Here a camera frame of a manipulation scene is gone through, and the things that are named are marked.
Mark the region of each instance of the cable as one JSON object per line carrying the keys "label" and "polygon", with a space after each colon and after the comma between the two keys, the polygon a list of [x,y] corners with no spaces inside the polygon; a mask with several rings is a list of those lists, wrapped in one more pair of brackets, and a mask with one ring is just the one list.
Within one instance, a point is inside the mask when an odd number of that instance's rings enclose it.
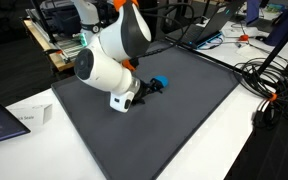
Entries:
{"label": "cable", "polygon": [[241,44],[247,44],[247,42],[222,42],[221,44],[236,44],[236,43],[241,43]]}
{"label": "cable", "polygon": [[181,31],[182,31],[182,34],[184,34],[184,29],[183,29],[182,24],[181,24],[179,21],[175,20],[175,19],[169,18],[169,17],[167,17],[167,16],[154,15],[154,14],[146,14],[146,13],[142,13],[142,15],[143,15],[143,16],[158,17],[158,18],[164,18],[164,19],[171,20],[171,21],[175,22],[175,23],[180,27],[180,29],[181,29]]}
{"label": "cable", "polygon": [[207,44],[214,44],[214,45],[211,46],[211,47],[209,47],[209,48],[207,48],[207,49],[202,49],[202,48],[200,48],[200,49],[198,49],[198,50],[211,50],[211,49],[214,49],[214,48],[220,46],[221,44],[223,44],[223,39],[222,39],[222,38],[218,38],[218,39],[220,40],[219,43],[206,43],[205,45],[207,45]]}
{"label": "cable", "polygon": [[241,21],[240,23],[234,23],[231,25],[231,28],[241,28],[241,24],[243,25],[243,21]]}
{"label": "cable", "polygon": [[151,12],[151,11],[156,11],[156,10],[159,10],[159,9],[164,9],[166,7],[172,7],[172,6],[186,6],[186,7],[189,7],[192,14],[191,14],[191,21],[190,23],[188,24],[187,28],[185,29],[185,31],[182,33],[182,35],[180,36],[179,39],[177,39],[171,46],[169,47],[166,47],[166,48],[160,48],[160,49],[156,49],[156,50],[153,50],[153,51],[150,51],[150,52],[146,52],[142,55],[138,55],[136,57],[133,57],[132,59],[138,59],[138,58],[142,58],[142,57],[147,57],[147,56],[151,56],[151,55],[155,55],[155,54],[158,54],[158,53],[161,53],[163,51],[166,51],[178,44],[181,43],[182,41],[182,38],[184,37],[184,35],[186,34],[186,32],[188,31],[188,29],[190,28],[191,24],[193,23],[193,20],[194,20],[194,9],[191,5],[188,5],[186,3],[178,3],[178,4],[168,4],[168,5],[164,5],[164,6],[161,6],[161,7],[156,7],[156,8],[149,8],[149,9],[140,9],[140,11],[143,13],[143,12]]}
{"label": "cable", "polygon": [[244,36],[246,36],[246,38],[247,38],[247,43],[250,44],[250,40],[249,40],[249,38],[248,38],[248,35],[247,35],[247,34],[245,33],[245,31],[244,31],[242,21],[240,22],[240,24],[241,24],[241,28],[242,28],[243,34],[244,34]]}
{"label": "cable", "polygon": [[[253,119],[254,126],[272,129],[282,116],[288,117],[288,71],[281,64],[273,61],[259,75],[257,70],[263,64],[263,61],[261,61],[263,59],[265,58],[255,58],[246,63],[236,64],[233,72],[237,81],[245,89],[264,99]],[[264,79],[273,83],[274,87],[268,86]],[[269,120],[263,119],[264,107],[267,104],[269,104],[273,114],[273,117]]]}
{"label": "cable", "polygon": [[55,6],[55,3],[54,3],[54,0],[51,0],[52,1],[52,4],[53,4],[53,8],[56,10],[56,6]]}
{"label": "cable", "polygon": [[[248,44],[249,44],[250,46],[252,46],[252,47],[254,47],[254,48],[260,50],[260,51],[263,51],[263,52],[265,52],[265,53],[267,53],[267,54],[271,54],[271,51],[268,51],[268,50],[265,50],[265,49],[263,49],[263,48],[260,48],[260,47],[254,46],[254,45],[251,44],[251,43],[248,43]],[[281,58],[281,59],[283,59],[285,62],[288,63],[288,59],[285,59],[285,58],[283,58],[283,57],[280,56],[280,55],[277,55],[276,57]]]}
{"label": "cable", "polygon": [[262,12],[262,16],[261,16],[261,18],[263,18],[263,19],[264,19],[264,12],[263,12],[263,9],[262,9],[262,8],[260,8],[260,10],[261,10],[261,12]]}

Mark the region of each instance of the white table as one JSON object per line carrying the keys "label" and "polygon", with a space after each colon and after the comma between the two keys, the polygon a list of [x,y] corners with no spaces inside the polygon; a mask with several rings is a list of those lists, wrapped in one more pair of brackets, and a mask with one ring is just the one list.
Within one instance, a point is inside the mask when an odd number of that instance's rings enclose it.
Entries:
{"label": "white table", "polygon": [[[246,12],[244,13],[243,11],[246,11],[246,6],[244,6],[241,11],[238,12],[239,15],[246,16]],[[273,19],[277,18],[281,12],[268,12],[266,8],[260,8],[259,11],[259,18],[266,19],[272,21]]]}
{"label": "white table", "polygon": [[[223,29],[231,29],[231,25],[234,24],[233,22],[227,22],[225,24],[225,26],[223,27]],[[268,36],[268,33],[266,32],[260,32],[259,35],[263,35],[263,36]],[[224,42],[237,42],[238,38],[224,38]],[[250,44],[256,46],[256,47],[260,47],[264,50],[267,51],[272,51],[274,49],[273,46],[268,46],[266,44],[264,44],[263,42],[256,40],[254,38],[250,38],[249,39]],[[255,47],[251,47],[254,51],[260,51],[258,49],[256,49]],[[237,63],[243,63],[243,62],[247,62],[248,58],[245,58],[239,54],[236,53],[236,51],[239,48],[234,44],[234,43],[228,43],[228,44],[221,44],[219,47],[211,49],[211,50],[199,50],[199,52],[208,55],[212,58],[218,59],[226,64],[229,64],[231,66],[236,65]],[[267,57],[269,54],[262,52],[262,54],[264,55],[264,57]],[[284,48],[281,50],[281,52],[279,53],[279,55],[285,59],[288,60],[288,43],[284,46]],[[282,64],[283,66],[286,66],[287,63],[285,60],[282,60],[281,58],[276,57],[274,59],[274,61]]]}
{"label": "white table", "polygon": [[[223,44],[203,53],[231,65],[245,62],[247,59],[236,55],[232,46]],[[252,114],[261,101],[239,85],[158,179],[223,179],[252,132]],[[29,127],[32,133],[28,135],[0,142],[0,180],[105,179],[50,89],[10,107],[38,104],[52,104],[52,118],[43,126]]]}

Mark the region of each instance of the white paper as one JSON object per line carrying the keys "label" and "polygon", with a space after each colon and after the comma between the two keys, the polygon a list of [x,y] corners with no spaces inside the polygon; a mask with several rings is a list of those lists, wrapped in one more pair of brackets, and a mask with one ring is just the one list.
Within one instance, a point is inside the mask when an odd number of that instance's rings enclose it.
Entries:
{"label": "white paper", "polygon": [[261,50],[251,47],[249,45],[243,46],[236,51],[237,54],[248,59],[266,58],[267,56]]}

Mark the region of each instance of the black cable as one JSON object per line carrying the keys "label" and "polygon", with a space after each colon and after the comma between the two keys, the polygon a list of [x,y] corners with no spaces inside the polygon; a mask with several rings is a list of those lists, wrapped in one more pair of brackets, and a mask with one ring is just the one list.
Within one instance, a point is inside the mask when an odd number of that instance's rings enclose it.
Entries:
{"label": "black cable", "polygon": [[153,51],[150,51],[150,52],[146,52],[146,53],[144,53],[142,55],[138,55],[136,57],[133,57],[132,59],[138,59],[138,58],[147,57],[147,56],[151,56],[151,55],[155,55],[155,54],[161,53],[161,52],[166,51],[166,50],[168,50],[168,49],[170,49],[170,48],[172,48],[172,47],[174,47],[176,45],[179,45],[182,42],[182,38],[184,37],[184,35],[186,34],[186,32],[188,31],[188,29],[190,28],[191,24],[194,21],[194,9],[193,9],[193,7],[191,5],[188,5],[186,3],[168,4],[168,5],[164,5],[164,6],[156,7],[156,8],[140,9],[140,11],[142,13],[143,12],[151,12],[151,11],[156,11],[156,10],[159,10],[159,9],[165,9],[167,7],[173,7],[173,6],[186,6],[186,7],[189,7],[191,12],[192,12],[190,22],[189,22],[187,28],[185,29],[185,31],[180,36],[180,38],[177,39],[172,45],[170,45],[170,46],[168,46],[166,48],[160,48],[160,49],[156,49],[156,50],[153,50]]}
{"label": "black cable", "polygon": [[263,12],[263,9],[262,8],[260,8],[260,10],[261,10],[261,12],[262,12],[262,18],[264,19],[264,12]]}
{"label": "black cable", "polygon": [[[288,71],[281,64],[273,61],[272,64],[259,75],[257,70],[263,64],[262,60],[264,60],[264,58],[255,58],[246,63],[236,64],[235,68],[239,67],[238,69],[240,70],[241,76],[238,76],[239,73],[236,69],[233,71],[235,78],[245,89],[264,99],[263,104],[258,108],[257,113],[259,113],[259,115],[255,116],[257,122],[254,122],[254,125],[259,128],[266,127],[267,129],[271,129],[282,116],[288,117],[288,111],[286,110],[286,108],[288,108]],[[273,92],[263,79],[268,79],[276,85]],[[273,93],[276,94],[276,99],[272,99],[272,97],[274,97]],[[274,113],[274,117],[262,121],[262,113],[267,103],[269,103],[269,106]]]}
{"label": "black cable", "polygon": [[247,44],[247,42],[222,42],[221,44],[236,44],[236,43],[240,43],[240,44]]}
{"label": "black cable", "polygon": [[[252,47],[254,47],[254,48],[260,50],[260,51],[263,51],[263,52],[265,52],[265,53],[267,53],[267,54],[271,54],[271,51],[268,51],[268,50],[265,50],[265,49],[263,49],[263,48],[260,48],[260,47],[254,46],[254,45],[251,44],[251,43],[248,43],[248,44],[249,44],[250,46],[252,46]],[[276,55],[276,57],[279,57],[279,58],[283,59],[284,61],[286,61],[286,62],[288,63],[288,59],[283,58],[283,57],[280,56],[280,55]]]}
{"label": "black cable", "polygon": [[241,28],[241,24],[243,24],[243,21],[241,21],[240,23],[234,23],[231,25],[231,28]]}
{"label": "black cable", "polygon": [[56,6],[55,6],[55,3],[54,3],[54,0],[51,0],[52,1],[52,4],[53,4],[53,8],[56,10]]}
{"label": "black cable", "polygon": [[146,14],[146,13],[142,13],[141,15],[142,15],[142,16],[157,17],[157,18],[163,18],[163,19],[171,20],[171,21],[175,22],[175,23],[180,27],[180,29],[181,29],[181,31],[182,31],[182,34],[184,34],[184,29],[183,29],[182,24],[181,24],[179,21],[175,20],[175,19],[169,18],[169,17],[167,17],[167,16],[154,15],[154,14]]}
{"label": "black cable", "polygon": [[6,10],[6,12],[4,13],[4,17],[7,17],[9,19],[13,18],[13,16],[15,15],[16,3],[17,3],[17,0],[13,0],[13,2],[9,2],[10,7],[7,9],[4,9]]}
{"label": "black cable", "polygon": [[223,44],[223,39],[222,38],[218,38],[221,40],[221,42],[219,43],[207,43],[207,44],[214,44],[213,46],[209,47],[208,49],[198,49],[198,50],[211,50],[211,49],[214,49],[214,48],[217,48],[218,46],[222,45]]}
{"label": "black cable", "polygon": [[241,7],[240,7],[240,8],[239,8],[239,9],[238,9],[236,12],[235,12],[235,14],[236,14],[236,15],[238,15],[238,13],[239,13],[239,12],[242,12],[242,13],[244,13],[243,11],[241,11],[241,10],[242,10],[242,8],[243,8],[243,6],[244,6],[244,4],[243,4],[243,5],[242,5],[242,6],[241,6]]}
{"label": "black cable", "polygon": [[243,34],[246,35],[246,33],[245,33],[245,31],[244,31],[244,28],[243,28],[242,21],[240,22],[240,24],[241,24],[241,28],[242,28]]}

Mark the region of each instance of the wire bundle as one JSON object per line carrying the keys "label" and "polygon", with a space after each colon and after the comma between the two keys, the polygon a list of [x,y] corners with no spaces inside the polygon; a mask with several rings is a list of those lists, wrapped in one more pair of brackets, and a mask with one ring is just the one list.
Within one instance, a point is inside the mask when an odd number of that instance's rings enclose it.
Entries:
{"label": "wire bundle", "polygon": [[[234,75],[244,88],[264,98],[253,119],[254,126],[271,129],[281,116],[288,119],[288,71],[273,61],[260,75],[257,70],[263,64],[263,60],[264,58],[255,58],[237,64]],[[266,106],[272,110],[269,119],[263,118]]]}

